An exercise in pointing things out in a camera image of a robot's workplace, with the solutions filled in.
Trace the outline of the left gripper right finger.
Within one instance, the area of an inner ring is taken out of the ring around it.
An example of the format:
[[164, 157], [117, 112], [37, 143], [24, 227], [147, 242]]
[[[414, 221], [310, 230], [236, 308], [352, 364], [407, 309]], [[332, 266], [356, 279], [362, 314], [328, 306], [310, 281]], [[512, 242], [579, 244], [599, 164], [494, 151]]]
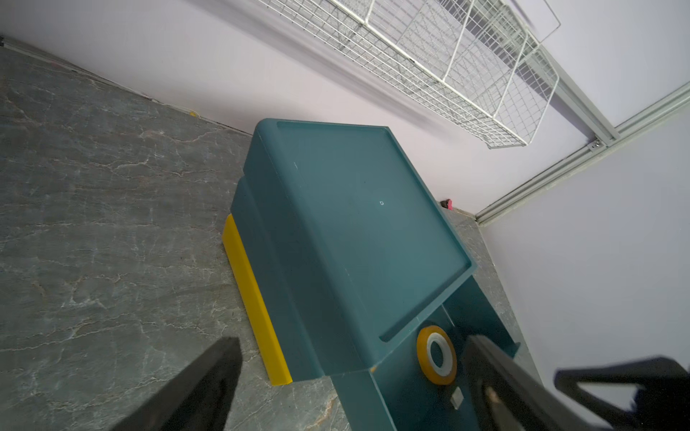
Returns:
[[594, 430], [482, 335], [467, 339], [462, 366], [481, 430]]

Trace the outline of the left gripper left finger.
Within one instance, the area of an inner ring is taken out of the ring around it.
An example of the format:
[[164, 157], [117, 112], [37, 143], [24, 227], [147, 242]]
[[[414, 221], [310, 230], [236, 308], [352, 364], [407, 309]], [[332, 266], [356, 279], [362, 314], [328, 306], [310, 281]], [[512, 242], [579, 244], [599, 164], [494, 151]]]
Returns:
[[240, 339], [224, 337], [115, 430], [223, 430], [242, 372]]

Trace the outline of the orange tape roll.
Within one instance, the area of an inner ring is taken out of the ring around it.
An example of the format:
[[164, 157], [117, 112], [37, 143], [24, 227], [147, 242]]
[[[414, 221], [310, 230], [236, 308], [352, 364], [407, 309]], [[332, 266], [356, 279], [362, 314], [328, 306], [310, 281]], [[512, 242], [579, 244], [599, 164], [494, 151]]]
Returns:
[[420, 330], [416, 354], [424, 376], [438, 386], [449, 386], [456, 380], [457, 356], [445, 330], [437, 325]]

